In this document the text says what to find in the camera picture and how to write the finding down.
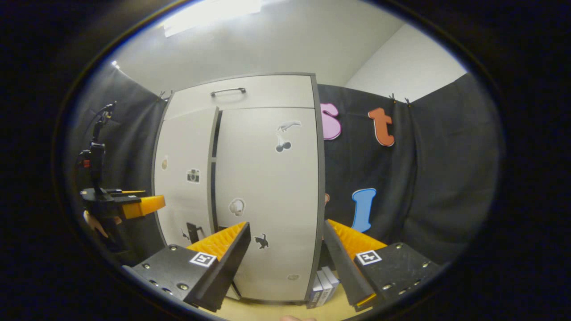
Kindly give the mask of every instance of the book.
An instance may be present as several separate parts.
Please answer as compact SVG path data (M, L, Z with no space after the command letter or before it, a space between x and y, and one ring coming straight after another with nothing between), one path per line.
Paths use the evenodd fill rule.
M321 293L321 297L317 301L317 305L316 305L316 306L320 307L320 306L324 305L325 301L329 298L329 293L331 293L333 286L331 285L331 283L329 282L329 280L327 279L327 277L325 276L325 273L323 273L323 271L317 271L317 277L319 278L319 282L321 283L321 287L323 288L323 292Z
M316 276L313 279L313 288L311 289L311 295L309 296L309 301L305 304L308 309L315 308L317 306L317 301L321 298L321 293L323 292L323 287L319 278Z
M329 283L331 283L331 286L333 287L331 289L331 292L329 292L329 297L325 301L327 303L331 300L331 298L333 298L333 293L335 293L335 290L337 290L337 286L339 286L339 280L335 277L335 274L333 274L333 272L328 266L322 267L321 270L323 271L323 274L325 274L327 280L329 281Z

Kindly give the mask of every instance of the ceiling light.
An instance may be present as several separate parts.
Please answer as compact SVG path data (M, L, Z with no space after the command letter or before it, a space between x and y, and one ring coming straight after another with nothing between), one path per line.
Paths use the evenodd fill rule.
M164 36L170 37L198 25L258 13L260 0L202 0L184 8L163 22Z

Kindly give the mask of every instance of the white cabinet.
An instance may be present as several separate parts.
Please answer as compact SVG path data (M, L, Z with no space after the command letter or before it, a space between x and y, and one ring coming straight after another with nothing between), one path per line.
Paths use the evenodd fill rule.
M165 241L190 244L187 222L203 228L202 238L248 221L252 240L234 279L240 295L306 300L321 248L324 166L315 75L256 75L178 91L154 166ZM192 169L199 184L188 181Z

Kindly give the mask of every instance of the cabinet handle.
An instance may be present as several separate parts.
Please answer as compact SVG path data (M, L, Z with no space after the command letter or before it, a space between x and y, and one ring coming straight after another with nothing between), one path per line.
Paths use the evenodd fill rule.
M231 90L239 90L242 94L246 92L246 88L237 87L237 88L215 90L215 91L210 93L210 96L214 97L214 96L216 96L216 93L221 93L222 91L231 91Z

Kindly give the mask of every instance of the black fabric backdrop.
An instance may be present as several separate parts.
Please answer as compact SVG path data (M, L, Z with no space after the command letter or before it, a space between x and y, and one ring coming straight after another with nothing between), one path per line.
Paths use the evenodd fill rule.
M341 123L341 134L325 141L325 192L330 196L325 218L351 226L352 194L375 188L365 234L384 243L405 242L437 263L459 254L486 217L500 157L494 106L475 79L466 74L412 106L343 87L318 85L318 90L321 103L337 107L335 118ZM73 177L72 163L90 141L93 124L82 136L87 122L113 100L118 102L115 114L100 135L107 150L102 186L150 191L166 102L111 66L98 73L80 99L66 172ZM378 107L392 118L388 131L395 144L389 147L376 140L368 117ZM85 175L78 184L87 187ZM154 215L129 220L122 228L135 245L132 262L163 246Z
M86 86L78 99L76 115L71 118L76 119L77 123L69 124L65 159L69 190L73 189L74 180L80 190L90 187L88 173L80 168L75 177L73 163L79 152L89 147L95 121L85 132L87 123L97 111L113 101L117 101L115 112L99 135L99 140L106 147L101 186L146 190L150 194L155 137L166 102L111 65L98 71ZM81 206L77 193L71 198L76 206ZM82 211L77 211L77 214L84 230L88 230ZM126 263L137 264L163 247L154 215L130 219L119 225L130 239L133 249L131 255L125 258Z

